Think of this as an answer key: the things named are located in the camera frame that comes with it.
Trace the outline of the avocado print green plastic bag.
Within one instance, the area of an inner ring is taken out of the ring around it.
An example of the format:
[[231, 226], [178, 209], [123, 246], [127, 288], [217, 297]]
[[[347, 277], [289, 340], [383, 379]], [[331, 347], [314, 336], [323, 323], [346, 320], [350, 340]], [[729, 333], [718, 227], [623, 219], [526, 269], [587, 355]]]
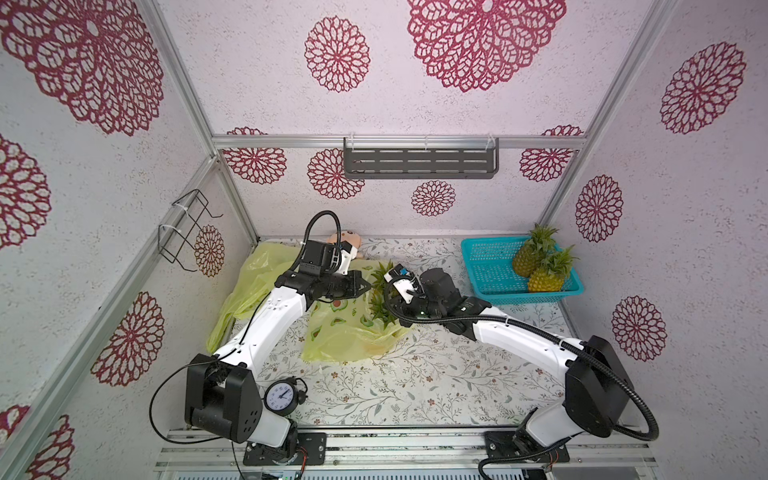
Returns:
[[[352, 268], [362, 272], [370, 282], [378, 263], [389, 261], [355, 260]], [[405, 339], [410, 329], [399, 321], [384, 327], [374, 320], [369, 308], [370, 291], [348, 300], [314, 304], [301, 358], [307, 363], [355, 362], [382, 356]]]

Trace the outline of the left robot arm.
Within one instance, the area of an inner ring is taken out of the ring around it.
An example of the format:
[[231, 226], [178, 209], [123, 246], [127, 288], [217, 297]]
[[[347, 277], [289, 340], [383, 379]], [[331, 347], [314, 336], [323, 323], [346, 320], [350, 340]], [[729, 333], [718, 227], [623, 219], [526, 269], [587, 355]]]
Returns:
[[264, 407], [256, 382], [289, 327], [313, 302], [355, 299], [372, 288], [362, 272], [312, 275], [286, 271], [249, 324], [213, 355], [193, 358], [186, 373], [184, 420], [234, 443], [281, 448], [291, 421]]

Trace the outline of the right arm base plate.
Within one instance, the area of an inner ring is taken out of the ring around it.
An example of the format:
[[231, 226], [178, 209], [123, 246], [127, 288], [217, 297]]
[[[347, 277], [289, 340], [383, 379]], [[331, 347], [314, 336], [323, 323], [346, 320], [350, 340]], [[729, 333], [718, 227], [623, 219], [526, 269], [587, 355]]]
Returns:
[[496, 463], [558, 463], [569, 462], [570, 454], [564, 444], [541, 446], [525, 432], [489, 430], [484, 433], [486, 454]]

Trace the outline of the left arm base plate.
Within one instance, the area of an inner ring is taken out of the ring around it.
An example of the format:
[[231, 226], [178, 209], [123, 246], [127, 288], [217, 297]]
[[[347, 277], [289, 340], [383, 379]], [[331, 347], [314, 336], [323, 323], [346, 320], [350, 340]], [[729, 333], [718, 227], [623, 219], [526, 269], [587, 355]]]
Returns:
[[326, 433], [292, 432], [278, 447], [249, 442], [243, 464], [259, 467], [323, 465], [327, 438]]

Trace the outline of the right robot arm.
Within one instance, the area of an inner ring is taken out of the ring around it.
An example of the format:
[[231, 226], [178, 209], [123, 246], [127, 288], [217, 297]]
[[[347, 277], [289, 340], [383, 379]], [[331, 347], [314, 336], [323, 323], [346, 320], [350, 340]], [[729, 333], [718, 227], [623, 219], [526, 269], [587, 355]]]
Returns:
[[551, 334], [517, 320], [487, 301], [465, 296], [440, 268], [416, 275], [398, 265], [385, 275], [388, 311], [401, 324], [437, 324], [457, 336], [491, 345], [562, 382], [564, 397], [534, 410], [517, 429], [520, 451], [534, 452], [588, 433], [607, 438], [629, 402], [615, 379], [630, 386], [610, 346]]

